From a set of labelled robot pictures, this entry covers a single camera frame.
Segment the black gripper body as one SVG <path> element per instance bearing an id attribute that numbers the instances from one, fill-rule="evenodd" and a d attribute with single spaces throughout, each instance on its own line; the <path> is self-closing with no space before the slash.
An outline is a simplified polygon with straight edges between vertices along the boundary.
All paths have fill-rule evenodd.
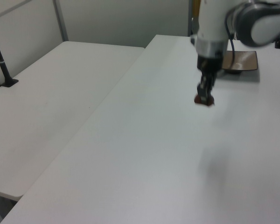
<path id="1" fill-rule="evenodd" d="M 198 55 L 197 68 L 201 71 L 202 76 L 216 76 L 222 69 L 223 57 L 219 58 L 207 58 Z"/>

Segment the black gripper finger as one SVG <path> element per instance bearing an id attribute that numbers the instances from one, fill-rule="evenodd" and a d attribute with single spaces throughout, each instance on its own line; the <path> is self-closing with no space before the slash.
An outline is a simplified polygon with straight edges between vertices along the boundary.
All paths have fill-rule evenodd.
<path id="1" fill-rule="evenodd" d="M 217 74 L 210 74 L 209 78 L 210 78 L 210 80 L 209 80 L 209 95 L 211 96 L 211 92 L 212 92 L 212 89 L 215 85 Z"/>
<path id="2" fill-rule="evenodd" d="M 196 103 L 212 103 L 212 96 L 209 95 L 209 76 L 202 75 L 197 86 Z"/>

